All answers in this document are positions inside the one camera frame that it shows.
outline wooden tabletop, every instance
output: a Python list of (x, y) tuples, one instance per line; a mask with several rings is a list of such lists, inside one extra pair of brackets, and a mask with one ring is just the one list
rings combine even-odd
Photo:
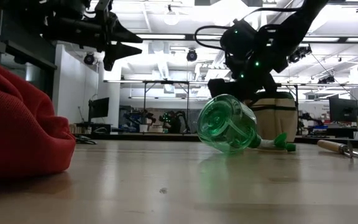
[(358, 159), (298, 145), (226, 157), (202, 143), (78, 145), (62, 174), (0, 184), (0, 223), (358, 223)]

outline red fabric bag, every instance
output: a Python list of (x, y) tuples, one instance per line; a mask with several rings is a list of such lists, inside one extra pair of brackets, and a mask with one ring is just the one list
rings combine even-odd
[(50, 98), (0, 67), (0, 179), (54, 174), (70, 166), (75, 138)]

